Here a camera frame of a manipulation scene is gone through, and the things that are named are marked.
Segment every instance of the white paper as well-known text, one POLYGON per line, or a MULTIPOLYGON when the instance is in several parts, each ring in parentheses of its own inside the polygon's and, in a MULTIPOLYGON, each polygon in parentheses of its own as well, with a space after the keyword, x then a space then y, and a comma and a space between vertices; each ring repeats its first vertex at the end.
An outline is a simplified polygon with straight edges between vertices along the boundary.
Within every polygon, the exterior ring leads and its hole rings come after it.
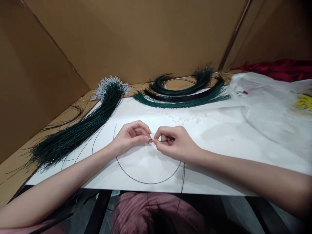
MULTIPOLYGON (((135 120, 145 122, 152 131, 152 137, 160 126, 182 125, 201 148, 212 152, 276 165, 310 175, 312 172, 309 162, 265 138, 246 123, 240 107, 231 100, 194 108, 162 109, 143 105, 132 98, 124 98, 108 122, 69 154, 65 162, 58 163, 46 172, 37 172, 27 184, 36 185, 59 172, 61 168, 69 167, 76 161, 90 156, 108 145, 114 138, 114 132, 116 135, 123 124, 135 120)), ((114 159, 83 187, 216 195, 254 195, 224 178, 192 165, 185 165, 183 173, 184 163, 161 154, 153 143, 130 149, 118 157, 118 161, 122 168, 114 159)))

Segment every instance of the pink fabric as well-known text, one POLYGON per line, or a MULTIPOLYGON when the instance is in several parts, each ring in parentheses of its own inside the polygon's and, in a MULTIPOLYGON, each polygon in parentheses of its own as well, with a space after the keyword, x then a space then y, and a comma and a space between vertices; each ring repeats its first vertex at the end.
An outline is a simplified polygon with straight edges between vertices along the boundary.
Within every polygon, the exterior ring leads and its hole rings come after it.
MULTIPOLYGON (((45 225, 48 225, 52 223, 54 220, 48 220, 41 224, 38 224, 33 227, 27 227, 27 228, 17 228, 17 229, 0 229, 0 234, 29 234, 35 230, 38 230, 39 228, 44 227, 45 225)), ((62 231, 61 224, 55 225, 54 227, 48 229, 47 231, 43 232, 44 234, 65 234, 64 231, 62 231)))
POLYGON ((207 233, 203 216, 192 206, 174 195, 154 192, 128 192, 120 196, 112 214, 111 233, 146 233, 143 216, 150 214, 149 209, 156 210, 157 204, 175 222, 178 233, 207 233))

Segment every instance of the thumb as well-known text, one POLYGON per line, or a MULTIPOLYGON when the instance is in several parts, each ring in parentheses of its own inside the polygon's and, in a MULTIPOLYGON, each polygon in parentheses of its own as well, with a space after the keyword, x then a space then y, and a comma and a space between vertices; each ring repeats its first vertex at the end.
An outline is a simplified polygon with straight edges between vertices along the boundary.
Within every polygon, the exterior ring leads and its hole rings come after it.
POLYGON ((149 141, 149 138, 147 136, 136 136, 131 138, 131 145, 139 145, 141 143, 147 143, 149 141))

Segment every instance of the forearm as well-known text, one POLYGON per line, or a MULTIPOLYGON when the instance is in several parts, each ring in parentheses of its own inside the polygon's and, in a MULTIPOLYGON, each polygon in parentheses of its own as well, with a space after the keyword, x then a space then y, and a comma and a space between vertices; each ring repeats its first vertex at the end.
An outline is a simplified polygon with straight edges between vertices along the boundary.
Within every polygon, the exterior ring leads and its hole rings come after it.
POLYGON ((295 216, 310 208, 311 176, 251 160, 202 150, 190 163, 240 183, 295 216))
POLYGON ((105 147, 27 190, 0 211, 0 228, 40 223, 113 158, 105 147))

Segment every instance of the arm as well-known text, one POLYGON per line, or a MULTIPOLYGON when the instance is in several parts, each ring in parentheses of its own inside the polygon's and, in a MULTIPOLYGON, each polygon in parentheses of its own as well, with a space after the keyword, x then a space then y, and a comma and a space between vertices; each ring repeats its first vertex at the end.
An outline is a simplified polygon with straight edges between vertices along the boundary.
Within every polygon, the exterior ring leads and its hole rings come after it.
POLYGON ((114 157, 148 143, 149 127, 141 121, 125 124, 106 147, 47 178, 0 210, 0 228, 24 228, 43 221, 114 157))
POLYGON ((154 143, 162 153, 240 183, 297 217, 309 211, 312 196, 312 177, 309 175, 203 150, 182 126, 160 127, 154 143), (160 142, 160 136, 161 140, 175 140, 160 142))

